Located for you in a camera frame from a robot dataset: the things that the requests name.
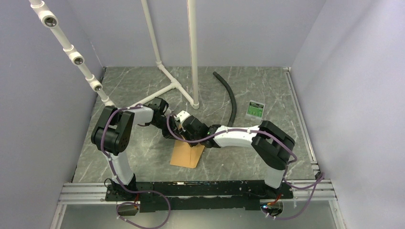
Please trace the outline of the brown paper envelope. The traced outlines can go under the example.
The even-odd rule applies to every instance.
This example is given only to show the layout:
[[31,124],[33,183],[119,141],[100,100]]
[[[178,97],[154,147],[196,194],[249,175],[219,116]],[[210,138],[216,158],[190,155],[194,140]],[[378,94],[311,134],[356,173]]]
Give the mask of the brown paper envelope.
[[197,144],[191,147],[188,143],[175,141],[170,165],[186,168],[196,168],[205,146]]

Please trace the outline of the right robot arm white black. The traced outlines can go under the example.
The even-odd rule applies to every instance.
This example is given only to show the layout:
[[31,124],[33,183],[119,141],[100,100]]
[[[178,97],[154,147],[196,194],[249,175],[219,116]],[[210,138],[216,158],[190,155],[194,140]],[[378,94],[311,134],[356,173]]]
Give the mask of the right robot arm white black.
[[254,149],[267,165],[263,192],[275,198],[282,190],[282,180],[292,157],[295,140],[270,121],[252,127],[207,126],[190,114],[175,117],[180,134],[191,146],[206,148],[237,146]]

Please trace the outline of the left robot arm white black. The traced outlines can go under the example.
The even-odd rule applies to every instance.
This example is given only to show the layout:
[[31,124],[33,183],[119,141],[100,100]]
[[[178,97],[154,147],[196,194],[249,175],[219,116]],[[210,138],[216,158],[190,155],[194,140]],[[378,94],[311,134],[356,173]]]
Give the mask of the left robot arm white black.
[[147,105],[138,104],[129,108],[118,109],[113,105],[105,106],[91,134],[91,142],[102,151],[113,173],[112,184],[119,186],[118,194],[124,200],[132,200],[137,194],[136,175],[133,173],[125,152],[133,125],[155,126],[161,130],[164,138],[173,139],[180,132],[174,118],[167,115],[169,104],[162,98],[155,97]]

